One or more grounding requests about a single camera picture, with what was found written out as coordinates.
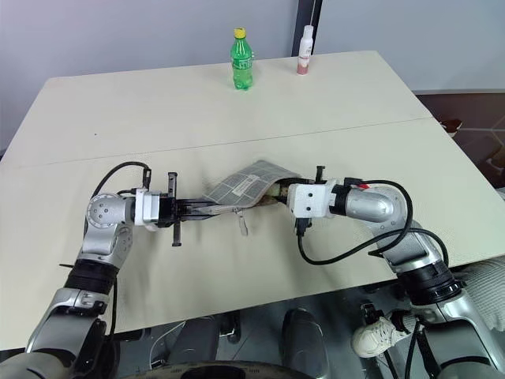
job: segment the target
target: black cable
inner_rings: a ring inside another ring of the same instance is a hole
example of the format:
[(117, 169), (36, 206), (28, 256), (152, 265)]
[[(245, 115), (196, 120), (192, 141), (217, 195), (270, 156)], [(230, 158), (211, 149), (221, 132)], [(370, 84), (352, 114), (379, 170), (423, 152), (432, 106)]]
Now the black cable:
[(118, 278), (114, 278), (114, 286), (112, 287), (114, 294), (112, 296), (112, 321), (110, 322), (109, 341), (114, 339), (116, 331), (116, 319), (118, 318)]
[(384, 352), (384, 357), (387, 362), (387, 368), (391, 371), (391, 376), (393, 377), (393, 379), (399, 379), (400, 377), (398, 376), (398, 373), (396, 372), (395, 364), (393, 363), (393, 360), (391, 359), (391, 354), (389, 354), (389, 351)]
[[(413, 233), (421, 233), (423, 235), (428, 235), (429, 237), (433, 238), (439, 245), (440, 249), (442, 250), (442, 256), (443, 256), (443, 262), (449, 267), (449, 254), (447, 253), (447, 247), (443, 243), (442, 239), (433, 233), (432, 231), (428, 231), (426, 229), (421, 229), (418, 227), (411, 227), (407, 232), (413, 232)], [(322, 261), (314, 261), (313, 259), (307, 257), (307, 254), (305, 253), (305, 250), (303, 248), (303, 235), (298, 235), (298, 250), (300, 250), (300, 255), (301, 257), (309, 264), (315, 265), (315, 266), (323, 266), (323, 265), (331, 265), (332, 263), (341, 261), (342, 259), (345, 259), (347, 257), (350, 257), (351, 255), (357, 253), (358, 251), (361, 251), (367, 246), (373, 245), (374, 243), (385, 239), (387, 237), (391, 237), (392, 235), (398, 235), (403, 233), (403, 229), (397, 229), (395, 231), (388, 231), (386, 233), (383, 233), (381, 235), (378, 235), (372, 239), (369, 239), (366, 242), (363, 242), (362, 244), (354, 247), (353, 249), (347, 251), (344, 254), (338, 255), (337, 257), (333, 257), (330, 259), (324, 259)]]
[(405, 379), (410, 379), (410, 368), (412, 367), (413, 349), (416, 346), (417, 334), (421, 328), (421, 323), (416, 321), (416, 326), (412, 332), (412, 338), (410, 339), (409, 352), (407, 353), (407, 361), (405, 364)]
[(127, 193), (132, 195), (134, 194), (134, 192), (132, 192), (130, 189), (122, 189), (121, 191), (117, 192), (118, 195), (126, 195)]
[(142, 163), (142, 162), (137, 162), (135, 160), (130, 160), (128, 162), (120, 163), (116, 167), (112, 168), (109, 172), (107, 172), (107, 174), (103, 177), (103, 179), (100, 181), (100, 183), (98, 183), (97, 187), (95, 188), (95, 191), (92, 194), (92, 197), (95, 197), (96, 195), (99, 194), (99, 192), (102, 189), (103, 185), (105, 185), (105, 183), (107, 182), (107, 180), (109, 180), (110, 177), (114, 173), (116, 173), (117, 171), (121, 170), (123, 167), (127, 167), (127, 166), (138, 166), (138, 167), (144, 168), (145, 170), (149, 170), (149, 171), (151, 170), (147, 164)]

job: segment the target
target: floor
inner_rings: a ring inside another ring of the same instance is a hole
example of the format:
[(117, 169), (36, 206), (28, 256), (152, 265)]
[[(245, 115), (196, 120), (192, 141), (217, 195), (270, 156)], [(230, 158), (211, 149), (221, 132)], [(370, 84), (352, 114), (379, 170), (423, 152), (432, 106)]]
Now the floor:
[[(360, 304), (372, 302), (377, 309), (386, 312), (406, 307), (404, 302), (396, 300), (391, 293), (390, 285), (373, 290), (352, 288), (242, 310), (241, 340), (232, 344), (226, 337), (221, 337), (216, 358), (280, 364), (279, 337), (284, 314), (287, 310), (302, 307), (314, 315), (323, 330), (332, 378), (391, 378), (383, 356), (378, 359), (360, 359), (350, 347), (352, 331), (363, 324)], [(154, 347), (152, 345), (164, 332), (176, 325), (178, 323), (160, 325), (152, 328), (150, 333), (138, 341), (122, 343), (118, 377), (146, 371), (151, 349), (152, 357), (165, 355), (167, 349), (170, 350), (174, 344), (180, 328), (163, 337)], [(403, 377), (408, 343), (408, 339), (403, 340), (390, 351), (400, 377)], [(415, 378), (428, 377), (418, 357), (414, 358), (412, 371)]]
[(493, 187), (504, 187), (505, 93), (446, 93), (417, 98), (438, 121), (461, 122), (454, 142)]

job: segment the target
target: shoe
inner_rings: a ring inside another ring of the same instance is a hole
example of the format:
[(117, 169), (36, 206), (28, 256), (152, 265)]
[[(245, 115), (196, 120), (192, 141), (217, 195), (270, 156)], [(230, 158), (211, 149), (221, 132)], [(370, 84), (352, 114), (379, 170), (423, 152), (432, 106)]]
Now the shoe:
[(409, 333), (399, 332), (391, 321), (381, 317), (377, 322), (354, 332), (351, 344), (358, 356), (371, 358), (384, 353), (409, 335)]

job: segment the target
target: white tabletop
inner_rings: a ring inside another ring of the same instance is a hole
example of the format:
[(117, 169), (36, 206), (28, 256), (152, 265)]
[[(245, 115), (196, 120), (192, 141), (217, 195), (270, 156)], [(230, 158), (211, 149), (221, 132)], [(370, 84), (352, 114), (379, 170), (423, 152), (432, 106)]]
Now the white tabletop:
[[(446, 242), (453, 265), (505, 253), (503, 202), (379, 55), (317, 55), (306, 77), (295, 66), (255, 62), (248, 92), (230, 87), (228, 65), (48, 81), (0, 163), (0, 349), (26, 344), (65, 282), (58, 263), (75, 260), (91, 192), (125, 160), (151, 166), (152, 189), (177, 171), (180, 198), (257, 159), (305, 177), (324, 164), (328, 178), (389, 178), (410, 192), (414, 218)], [(138, 182), (133, 167), (105, 190)], [(393, 278), (366, 252), (307, 265), (283, 205), (245, 217), (249, 237), (235, 215), (183, 223), (178, 248), (171, 229), (137, 228), (119, 274), (118, 331)], [(316, 258), (370, 236), (343, 217), (315, 224), (307, 246)]]

